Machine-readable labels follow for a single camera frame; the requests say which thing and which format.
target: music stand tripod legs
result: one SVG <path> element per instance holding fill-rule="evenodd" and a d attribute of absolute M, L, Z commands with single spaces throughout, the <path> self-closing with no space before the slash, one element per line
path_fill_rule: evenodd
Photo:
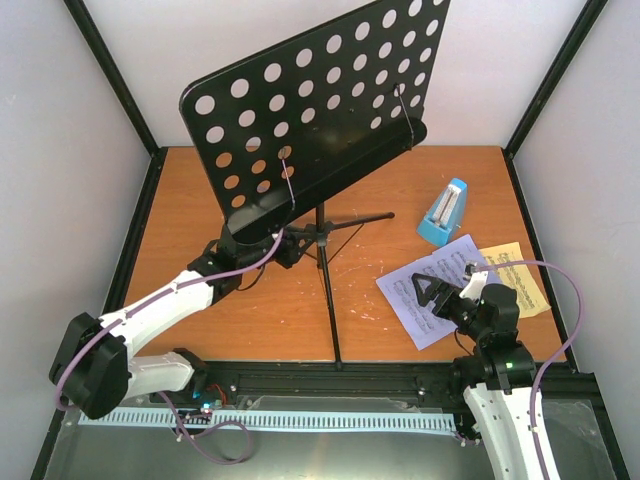
<path fill-rule="evenodd" d="M 395 213 L 387 212 L 380 215 L 371 215 L 368 217 L 357 218 L 348 222 L 333 223 L 325 219 L 324 203 L 321 203 L 316 207 L 316 223 L 315 225 L 307 225 L 305 231 L 313 232 L 313 240 L 317 246 L 316 265 L 318 269 L 322 270 L 322 277 L 324 280 L 325 298 L 327 299 L 327 309 L 329 310 L 329 322 L 331 324 L 331 339 L 333 341 L 333 353 L 335 357 L 335 365 L 337 370 L 342 370 L 342 356 L 340 354 L 340 341 L 338 339 L 338 326 L 336 324 L 336 311 L 333 305 L 333 289 L 331 288 L 331 276 L 329 274 L 329 262 L 335 258 L 335 256 L 342 250 L 347 243 L 355 236 L 360 228 L 371 222 L 377 222 L 378 220 L 385 220 L 395 217 Z M 329 234 L 334 230 L 340 230 L 342 228 L 360 227 L 351 235 L 340 249 L 333 254 L 333 257 L 328 258 L 327 244 L 329 240 Z"/>

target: yellow sheet music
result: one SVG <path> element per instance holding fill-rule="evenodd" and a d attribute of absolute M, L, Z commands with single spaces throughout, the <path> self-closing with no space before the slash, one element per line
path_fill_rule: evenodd
<path fill-rule="evenodd" d="M 490 265 L 522 260 L 522 252 L 518 242 L 483 248 L 480 253 Z M 549 304 L 531 276 L 528 265 L 500 268 L 495 272 L 502 280 L 502 283 L 518 292 L 520 318 L 534 317 L 549 310 Z"/>

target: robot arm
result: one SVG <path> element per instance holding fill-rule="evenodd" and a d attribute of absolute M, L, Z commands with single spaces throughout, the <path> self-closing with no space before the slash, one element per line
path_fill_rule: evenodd
<path fill-rule="evenodd" d="M 462 395 L 469 406 L 495 478 L 542 479 L 529 417 L 536 367 L 517 340 L 520 312 L 515 290 L 486 285 L 486 271 L 473 273 L 464 289 L 428 275 L 414 274 L 412 280 L 420 306 L 433 302 L 436 316 L 453 321 L 460 333 L 476 342 L 472 356 L 453 361 L 450 391 Z M 425 289 L 424 281 L 429 282 Z M 541 393 L 534 398 L 541 417 Z M 544 422 L 536 432 L 549 478 L 559 479 Z"/>
<path fill-rule="evenodd" d="M 62 393 L 89 418 L 100 418 L 122 400 L 145 393 L 187 389 L 197 398 L 206 386 L 207 372 L 194 354 L 185 349 L 154 357 L 136 354 L 183 318 L 236 290 L 242 281 L 241 271 L 259 266 L 263 260 L 290 268 L 311 245 L 308 236 L 302 231 L 285 231 L 281 241 L 270 236 L 245 246 L 223 229 L 215 252 L 205 250 L 187 270 L 151 295 L 97 319 L 87 313 L 75 317 L 67 327 L 49 379 L 58 384 L 78 352 L 102 334 L 62 386 Z M 216 278 L 207 281 L 205 277 L 211 276 Z"/>

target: white sheet music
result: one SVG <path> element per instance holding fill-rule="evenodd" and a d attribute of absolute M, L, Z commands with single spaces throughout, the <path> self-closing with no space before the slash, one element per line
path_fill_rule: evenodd
<path fill-rule="evenodd" d="M 416 260 L 376 280 L 378 287 L 418 350 L 451 334 L 456 326 L 453 322 L 431 313 L 433 302 L 425 308 L 418 305 L 411 275 L 424 273 L 462 287 L 466 285 L 464 268 L 468 262 L 487 264 L 471 236 L 465 235 L 436 250 L 432 255 Z M 489 283 L 501 282 L 495 273 L 490 272 Z"/>

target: wooden table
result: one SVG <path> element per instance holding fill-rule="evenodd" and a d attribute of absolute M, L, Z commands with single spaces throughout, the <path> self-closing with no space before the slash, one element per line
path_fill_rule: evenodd
<path fill-rule="evenodd" d="M 344 361 L 451 361 L 462 351 L 449 335 L 418 351 L 375 279 L 434 247 L 416 232 L 424 212 L 453 178 L 469 185 L 458 235 L 478 248 L 520 242 L 533 258 L 498 147 L 417 147 L 326 203 L 327 219 L 344 221 L 392 210 L 393 220 L 366 225 L 330 263 Z M 312 213 L 296 224 L 312 222 Z M 171 281 L 220 234 L 223 218 L 193 148 L 169 149 L 127 295 L 131 303 Z M 329 256 L 353 233 L 331 234 Z M 542 286 L 538 271 L 533 272 Z M 244 285 L 255 274 L 246 275 Z M 520 321 L 520 338 L 537 360 L 560 345 L 550 311 Z M 471 346 L 468 339 L 463 339 Z M 321 276 L 303 258 L 291 270 L 269 264 L 260 282 L 186 318 L 143 354 L 186 347 L 203 359 L 331 361 L 333 348 Z"/>

